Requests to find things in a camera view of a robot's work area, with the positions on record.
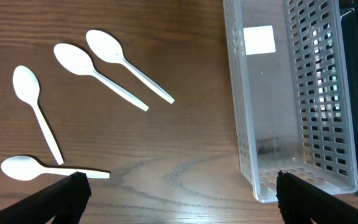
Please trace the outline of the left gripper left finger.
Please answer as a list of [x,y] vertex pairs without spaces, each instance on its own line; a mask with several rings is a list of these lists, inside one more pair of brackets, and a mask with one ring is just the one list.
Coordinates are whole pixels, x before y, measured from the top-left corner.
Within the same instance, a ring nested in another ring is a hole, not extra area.
[[86,174],[75,172],[0,210],[0,223],[80,222],[91,188]]

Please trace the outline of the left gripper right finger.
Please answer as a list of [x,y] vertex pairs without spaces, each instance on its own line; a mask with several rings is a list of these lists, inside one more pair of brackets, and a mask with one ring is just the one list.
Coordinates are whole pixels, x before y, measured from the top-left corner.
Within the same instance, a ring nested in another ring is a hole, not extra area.
[[285,223],[358,223],[358,209],[291,173],[278,172],[277,198]]

